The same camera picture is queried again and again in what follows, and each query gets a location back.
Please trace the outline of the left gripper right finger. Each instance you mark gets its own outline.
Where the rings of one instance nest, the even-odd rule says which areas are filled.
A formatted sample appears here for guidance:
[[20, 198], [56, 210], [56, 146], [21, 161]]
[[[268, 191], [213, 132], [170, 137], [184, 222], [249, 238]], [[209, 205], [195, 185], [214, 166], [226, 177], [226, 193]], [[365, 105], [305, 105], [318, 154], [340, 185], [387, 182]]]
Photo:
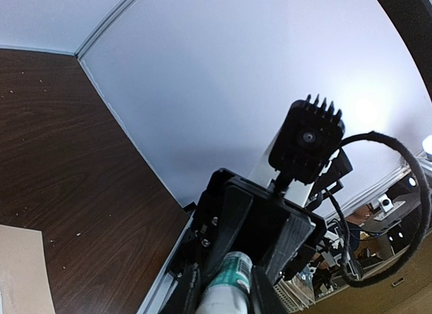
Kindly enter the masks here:
[[254, 314], [285, 314], [285, 307], [274, 291], [265, 272], [252, 267], [250, 289], [250, 309]]

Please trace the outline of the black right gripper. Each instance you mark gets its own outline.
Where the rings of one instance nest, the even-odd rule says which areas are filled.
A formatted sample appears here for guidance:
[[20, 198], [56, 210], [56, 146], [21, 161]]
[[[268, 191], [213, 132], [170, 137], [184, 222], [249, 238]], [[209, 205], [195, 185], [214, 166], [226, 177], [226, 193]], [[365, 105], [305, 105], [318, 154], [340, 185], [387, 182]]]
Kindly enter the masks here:
[[196, 260], [206, 280], [227, 253], [240, 251], [276, 284], [304, 269], [326, 228], [322, 217], [219, 169], [201, 194], [192, 231], [200, 240]]

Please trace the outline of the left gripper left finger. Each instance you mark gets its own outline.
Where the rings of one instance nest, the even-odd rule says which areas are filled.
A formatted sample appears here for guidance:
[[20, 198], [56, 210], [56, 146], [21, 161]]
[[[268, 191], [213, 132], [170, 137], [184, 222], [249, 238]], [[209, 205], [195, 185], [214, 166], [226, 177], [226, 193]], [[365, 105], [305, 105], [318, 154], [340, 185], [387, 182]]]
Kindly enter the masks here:
[[187, 266], [178, 285], [169, 297], [162, 314], [195, 313], [200, 298], [201, 278], [200, 267], [197, 263]]

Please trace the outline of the brown kraft envelope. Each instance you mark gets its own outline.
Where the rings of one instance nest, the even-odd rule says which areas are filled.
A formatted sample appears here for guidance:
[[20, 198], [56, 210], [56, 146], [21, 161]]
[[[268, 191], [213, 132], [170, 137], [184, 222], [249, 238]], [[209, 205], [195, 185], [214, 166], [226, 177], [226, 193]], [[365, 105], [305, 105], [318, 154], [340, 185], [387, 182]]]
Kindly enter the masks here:
[[1, 312], [55, 312], [40, 231], [1, 226]]

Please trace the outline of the small green glue stick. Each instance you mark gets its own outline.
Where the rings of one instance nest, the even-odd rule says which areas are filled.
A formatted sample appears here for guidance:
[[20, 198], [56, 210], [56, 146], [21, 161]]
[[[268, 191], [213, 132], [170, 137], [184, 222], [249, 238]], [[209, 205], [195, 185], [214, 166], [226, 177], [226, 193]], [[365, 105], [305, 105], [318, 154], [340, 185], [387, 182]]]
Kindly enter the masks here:
[[195, 313], [247, 314], [251, 287], [252, 261], [244, 253], [228, 253], [201, 297]]

